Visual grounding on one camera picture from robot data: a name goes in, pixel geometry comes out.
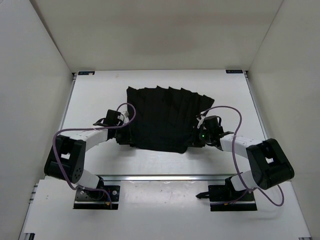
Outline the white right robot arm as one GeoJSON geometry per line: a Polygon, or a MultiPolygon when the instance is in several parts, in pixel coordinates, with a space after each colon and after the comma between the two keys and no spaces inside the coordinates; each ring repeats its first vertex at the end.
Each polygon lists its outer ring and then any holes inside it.
{"type": "Polygon", "coordinates": [[[208,191],[196,195],[198,199],[226,197],[223,204],[231,204],[248,193],[261,193],[294,178],[295,171],[280,144],[274,138],[254,140],[239,136],[239,128],[234,132],[218,127],[195,127],[202,144],[215,147],[232,154],[236,174],[225,179],[222,190],[208,191]]]}

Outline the black pleated skirt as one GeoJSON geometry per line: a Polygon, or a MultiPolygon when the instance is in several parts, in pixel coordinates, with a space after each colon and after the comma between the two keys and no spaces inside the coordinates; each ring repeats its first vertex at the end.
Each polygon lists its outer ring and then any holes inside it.
{"type": "Polygon", "coordinates": [[[215,100],[184,88],[140,88],[126,90],[132,147],[183,154],[194,146],[197,116],[215,100]]]}

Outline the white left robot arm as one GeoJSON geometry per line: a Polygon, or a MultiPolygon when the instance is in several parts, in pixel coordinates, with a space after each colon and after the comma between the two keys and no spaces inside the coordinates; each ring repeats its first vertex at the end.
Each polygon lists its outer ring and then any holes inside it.
{"type": "Polygon", "coordinates": [[[66,128],[56,132],[44,167],[50,177],[65,180],[72,190],[81,190],[93,199],[110,194],[104,189],[102,178],[85,170],[85,155],[91,148],[115,137],[117,132],[128,132],[128,124],[91,128],[66,128]]]}

